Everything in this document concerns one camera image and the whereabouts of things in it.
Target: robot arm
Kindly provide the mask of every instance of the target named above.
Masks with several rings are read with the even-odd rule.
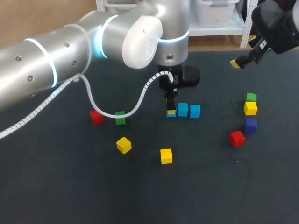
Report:
[[[252,22],[258,30],[248,44],[248,55],[231,61],[234,68],[243,69],[248,63],[259,63],[270,50],[282,54],[299,46],[299,1],[293,8],[281,8],[273,0],[266,0],[252,12]]]
[[[1,50],[0,110],[83,74],[92,61],[107,58],[135,69],[155,60],[164,70],[176,68],[178,76],[183,77],[182,63],[188,56],[189,3],[144,0],[119,16],[94,11],[75,24]],[[183,81],[176,85],[183,86]],[[173,99],[175,87],[164,83],[167,99]]]

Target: white shelf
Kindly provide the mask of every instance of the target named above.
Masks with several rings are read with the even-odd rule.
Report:
[[[243,35],[245,23],[241,19],[236,8],[233,11],[229,25],[226,27],[202,28],[199,26],[195,12],[190,10],[190,34],[189,36],[216,36],[216,35]]]

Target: yellow cube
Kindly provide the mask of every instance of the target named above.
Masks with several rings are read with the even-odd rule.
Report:
[[[246,116],[254,116],[257,113],[257,105],[255,102],[246,102],[244,106]]]
[[[176,110],[168,110],[167,113],[168,115],[174,115],[176,114]]]
[[[125,137],[122,137],[121,139],[119,139],[116,142],[116,147],[123,154],[127,153],[128,151],[130,151],[132,149],[131,142],[128,139],[126,139]]]
[[[161,149],[160,153],[161,153],[161,163],[162,164],[170,164],[170,163],[172,163],[171,148]]]

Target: dark mat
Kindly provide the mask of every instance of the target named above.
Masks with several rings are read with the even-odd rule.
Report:
[[[84,83],[72,83],[0,140],[0,223],[297,224],[299,52],[234,70],[229,61],[241,53],[190,53],[202,80],[177,102],[200,104],[200,119],[167,119],[156,82],[125,126],[93,126]],[[99,62],[87,76],[100,108],[128,112],[156,69]],[[242,129],[247,92],[258,94],[258,131],[232,148],[228,135]],[[1,113],[0,128],[48,94]],[[126,155],[115,144],[123,136],[133,146]],[[172,165],[160,164],[162,148],[172,148]]]

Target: white cable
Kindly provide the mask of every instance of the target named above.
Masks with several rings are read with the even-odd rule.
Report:
[[[9,127],[8,129],[4,130],[3,132],[0,132],[0,139],[3,139],[4,137],[8,136],[9,134],[15,132],[16,130],[23,127],[25,124],[27,124],[29,121],[31,121],[40,111],[42,111],[43,108],[46,107],[61,91],[68,86],[74,78],[78,78],[78,75],[75,75],[72,78],[67,79],[64,83],[62,83],[61,86],[59,86],[48,98],[46,98],[42,104],[40,104],[31,114],[29,114],[27,117],[25,117],[23,120],[19,121],[15,125]]]
[[[146,92],[146,90],[148,89],[149,85],[150,85],[156,78],[158,78],[159,76],[162,76],[162,75],[168,75],[168,78],[169,78],[170,82],[173,83],[173,76],[172,76],[172,74],[171,74],[170,72],[168,72],[168,71],[161,71],[161,72],[155,74],[155,75],[154,75],[152,78],[150,78],[150,79],[148,80],[148,82],[145,84],[145,86],[144,86],[144,88],[143,88],[143,90],[142,90],[142,92],[141,92],[141,95],[140,95],[140,97],[139,97],[139,100],[138,100],[136,106],[134,107],[134,109],[133,109],[131,112],[129,112],[129,113],[127,113],[127,114],[124,114],[124,115],[112,115],[112,114],[108,114],[108,113],[105,113],[105,112],[103,112],[102,110],[100,110],[100,109],[96,106],[96,104],[95,104],[95,102],[94,102],[94,100],[93,100],[92,91],[91,91],[91,89],[90,89],[90,84],[89,84],[87,78],[86,78],[84,75],[81,75],[80,78],[84,81],[84,83],[85,83],[85,85],[86,85],[86,89],[87,89],[88,97],[89,97],[90,103],[91,103],[91,105],[93,106],[93,108],[94,108],[98,113],[100,113],[100,114],[102,114],[102,115],[104,115],[104,116],[106,116],[106,117],[117,119],[117,118],[127,118],[127,117],[131,116],[132,114],[134,114],[134,113],[138,110],[138,108],[139,108],[139,106],[140,106],[140,104],[141,104],[141,102],[142,102],[142,100],[143,100],[143,98],[144,98],[145,92]]]
[[[75,75],[74,77],[72,77],[72,78],[69,78],[69,79],[67,79],[63,84],[61,84],[61,86],[59,86],[48,98],[46,98],[33,112],[31,112],[31,114],[29,114],[27,117],[25,117],[24,119],[22,119],[21,121],[19,121],[18,123],[16,123],[15,125],[13,125],[13,126],[11,126],[11,127],[9,127],[9,128],[7,128],[6,130],[4,130],[3,132],[0,132],[0,139],[3,139],[4,137],[6,137],[6,136],[8,136],[9,134],[11,134],[11,133],[13,133],[13,132],[15,132],[16,130],[18,130],[18,129],[20,129],[21,127],[23,127],[25,124],[27,124],[28,122],[30,122],[40,111],[42,111],[42,109],[43,108],[45,108],[59,93],[61,93],[61,91],[66,87],[66,86],[68,86],[72,81],[74,81],[74,80],[77,80],[79,77],[81,78],[81,79],[83,79],[83,81],[84,81],[84,83],[85,83],[85,85],[86,85],[86,89],[87,89],[87,93],[88,93],[88,97],[89,97],[89,100],[90,100],[90,103],[92,104],[92,106],[93,106],[93,108],[97,111],[97,112],[99,112],[99,113],[101,113],[102,115],[104,115],[104,116],[106,116],[106,117],[109,117],[109,118],[115,118],[115,119],[117,119],[117,118],[127,118],[127,117],[129,117],[129,116],[131,116],[132,114],[134,114],[137,110],[138,110],[138,108],[139,108],[139,106],[140,106],[140,104],[141,104],[141,102],[142,102],[142,100],[143,100],[143,98],[144,98],[144,95],[145,95],[145,92],[146,92],[146,90],[148,89],[148,87],[149,87],[149,85],[156,79],[156,78],[158,78],[159,76],[162,76],[162,75],[168,75],[168,78],[169,78],[169,80],[170,80],[170,82],[171,83],[173,83],[173,76],[172,76],[172,74],[170,73],[170,72],[168,72],[168,71],[161,71],[161,72],[159,72],[159,73],[157,73],[157,74],[155,74],[152,78],[150,78],[149,80],[148,80],[148,82],[145,84],[145,86],[144,86],[144,88],[143,88],[143,90],[142,90],[142,92],[141,92],[141,95],[140,95],[140,97],[139,97],[139,100],[138,100],[138,102],[137,102],[137,105],[134,107],[134,109],[131,111],[131,112],[129,112],[129,113],[127,113],[127,114],[124,114],[124,115],[112,115],[112,114],[108,114],[108,113],[105,113],[105,112],[103,112],[102,110],[100,110],[97,106],[96,106],[96,104],[95,104],[95,102],[94,102],[94,100],[93,100],[93,95],[92,95],[92,93],[91,93],[91,89],[90,89],[90,84],[89,84],[89,82],[88,82],[88,80],[87,80],[87,78],[84,76],[84,75],[82,75],[82,74],[77,74],[77,75]]]

